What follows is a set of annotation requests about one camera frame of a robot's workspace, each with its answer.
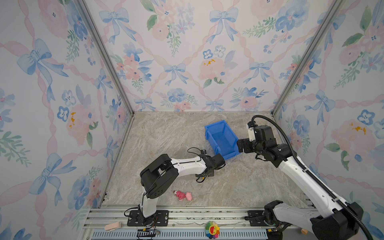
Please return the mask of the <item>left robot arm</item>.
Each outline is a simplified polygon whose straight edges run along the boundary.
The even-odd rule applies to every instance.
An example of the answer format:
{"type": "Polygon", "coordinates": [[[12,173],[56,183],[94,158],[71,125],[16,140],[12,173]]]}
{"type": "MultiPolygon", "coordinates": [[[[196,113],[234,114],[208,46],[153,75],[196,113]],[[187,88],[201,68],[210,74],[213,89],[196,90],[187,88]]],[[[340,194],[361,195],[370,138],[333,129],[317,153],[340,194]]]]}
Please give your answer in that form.
{"type": "Polygon", "coordinates": [[[142,216],[146,219],[156,213],[158,198],[177,178],[194,175],[203,180],[213,177],[215,171],[225,165],[225,159],[221,154],[211,157],[206,155],[205,151],[189,159],[174,159],[167,154],[160,155],[140,173],[141,185],[145,189],[140,203],[142,216]]]}

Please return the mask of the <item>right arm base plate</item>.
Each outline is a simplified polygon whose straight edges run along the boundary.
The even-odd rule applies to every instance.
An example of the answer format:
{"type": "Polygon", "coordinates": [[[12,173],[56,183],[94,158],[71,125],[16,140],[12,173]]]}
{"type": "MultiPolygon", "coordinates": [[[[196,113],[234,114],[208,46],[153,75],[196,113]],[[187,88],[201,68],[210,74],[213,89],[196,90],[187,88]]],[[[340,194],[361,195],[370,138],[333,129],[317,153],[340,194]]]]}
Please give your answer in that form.
{"type": "Polygon", "coordinates": [[[282,229],[285,226],[290,226],[291,224],[287,222],[279,221],[274,215],[273,211],[268,210],[250,210],[247,211],[247,216],[245,220],[249,221],[251,227],[271,227],[271,228],[280,228],[282,229]]]}

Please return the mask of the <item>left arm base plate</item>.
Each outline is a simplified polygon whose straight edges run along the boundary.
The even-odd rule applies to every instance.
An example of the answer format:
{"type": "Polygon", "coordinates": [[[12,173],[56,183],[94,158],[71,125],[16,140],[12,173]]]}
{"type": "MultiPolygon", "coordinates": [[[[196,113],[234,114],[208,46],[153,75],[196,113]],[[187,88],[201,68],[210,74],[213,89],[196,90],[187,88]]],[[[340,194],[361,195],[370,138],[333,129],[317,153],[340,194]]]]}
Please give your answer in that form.
{"type": "Polygon", "coordinates": [[[155,214],[145,218],[140,210],[131,210],[128,215],[128,227],[167,227],[169,211],[157,210],[155,214]]]}

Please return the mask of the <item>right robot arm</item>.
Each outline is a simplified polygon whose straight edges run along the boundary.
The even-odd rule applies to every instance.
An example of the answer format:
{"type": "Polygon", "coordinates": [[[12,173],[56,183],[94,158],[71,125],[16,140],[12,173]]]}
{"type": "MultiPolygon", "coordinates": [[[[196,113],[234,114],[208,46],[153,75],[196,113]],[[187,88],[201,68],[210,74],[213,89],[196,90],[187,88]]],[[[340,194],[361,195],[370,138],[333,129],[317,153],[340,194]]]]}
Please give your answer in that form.
{"type": "Polygon", "coordinates": [[[289,141],[277,144],[271,127],[249,128],[249,137],[237,141],[240,153],[255,153],[258,160],[272,163],[304,192],[315,206],[309,211],[275,200],[265,205],[257,221],[269,226],[295,225],[313,233],[319,240],[348,240],[365,226],[364,211],[357,203],[349,204],[332,191],[297,156],[289,141]]]}

